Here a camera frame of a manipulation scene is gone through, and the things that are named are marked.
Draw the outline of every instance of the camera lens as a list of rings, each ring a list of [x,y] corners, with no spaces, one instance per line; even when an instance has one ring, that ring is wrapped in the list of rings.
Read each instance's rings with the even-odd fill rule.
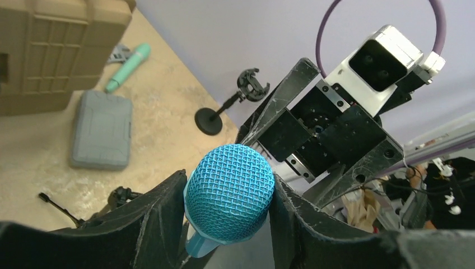
[[[385,80],[389,77],[389,73],[386,70],[381,70],[378,72],[378,77],[382,80]]]
[[[371,57],[371,55],[366,55],[365,58],[363,59],[363,63],[364,63],[365,65],[370,65],[370,64],[372,64],[372,57]]]

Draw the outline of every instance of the white wall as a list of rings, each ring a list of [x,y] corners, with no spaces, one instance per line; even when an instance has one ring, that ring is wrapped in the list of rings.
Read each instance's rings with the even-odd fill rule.
[[[447,64],[433,85],[414,100],[383,115],[385,129],[399,142],[408,140],[473,109],[475,2],[445,3]],[[223,103],[237,89],[247,68],[261,69],[259,80],[276,86],[301,57],[315,60],[315,37],[330,0],[138,0],[139,9],[176,51],[208,92]],[[373,31],[396,26],[424,52],[435,36],[435,20],[426,0],[342,1],[323,36],[322,58],[331,71]],[[227,113],[238,125],[256,104],[236,104]]]

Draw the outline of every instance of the tan plastic case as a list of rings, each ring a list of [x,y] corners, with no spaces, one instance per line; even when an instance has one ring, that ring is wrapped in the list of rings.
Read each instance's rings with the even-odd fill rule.
[[[65,109],[97,84],[135,0],[0,0],[0,115]]]

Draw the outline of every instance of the floor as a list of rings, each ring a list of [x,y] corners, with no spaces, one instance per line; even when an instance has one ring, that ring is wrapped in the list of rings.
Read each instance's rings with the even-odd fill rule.
[[[147,192],[176,170],[191,172],[209,150],[234,142],[237,128],[225,115],[216,136],[202,134],[195,126],[199,108],[218,105],[136,10],[123,44],[134,48],[142,42],[150,44],[150,58],[115,93],[134,105],[129,166],[120,172],[69,167],[80,91],[65,111],[0,118],[0,221],[43,230],[73,227],[38,193],[86,219],[105,206],[116,187]],[[102,90],[118,68],[107,66],[96,90]]]

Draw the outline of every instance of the round stand base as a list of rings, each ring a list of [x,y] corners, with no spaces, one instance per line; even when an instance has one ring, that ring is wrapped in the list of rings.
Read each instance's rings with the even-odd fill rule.
[[[222,130],[222,120],[220,116],[210,120],[211,115],[215,113],[211,108],[202,108],[194,115],[194,122],[198,129],[209,136],[215,136]]]

